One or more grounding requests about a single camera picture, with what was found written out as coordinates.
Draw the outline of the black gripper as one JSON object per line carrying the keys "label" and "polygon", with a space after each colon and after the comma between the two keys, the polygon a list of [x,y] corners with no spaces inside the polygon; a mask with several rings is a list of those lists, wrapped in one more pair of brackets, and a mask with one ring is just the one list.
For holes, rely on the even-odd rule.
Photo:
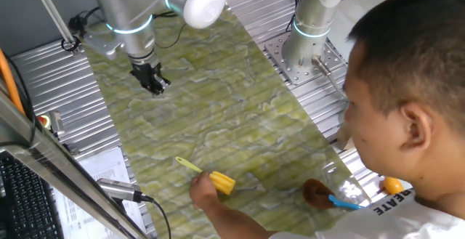
{"label": "black gripper", "polygon": [[132,63],[132,70],[130,73],[152,95],[160,95],[163,93],[163,89],[171,84],[170,80],[159,74],[160,66],[160,63],[156,65],[150,63],[141,65]]}

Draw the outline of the person's left hand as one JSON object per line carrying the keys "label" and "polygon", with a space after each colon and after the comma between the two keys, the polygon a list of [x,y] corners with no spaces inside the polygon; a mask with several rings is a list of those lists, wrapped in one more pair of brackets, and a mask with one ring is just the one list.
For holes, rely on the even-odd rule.
{"label": "person's left hand", "polygon": [[204,210],[219,202],[217,190],[208,172],[202,172],[190,183],[190,198],[196,208]]}

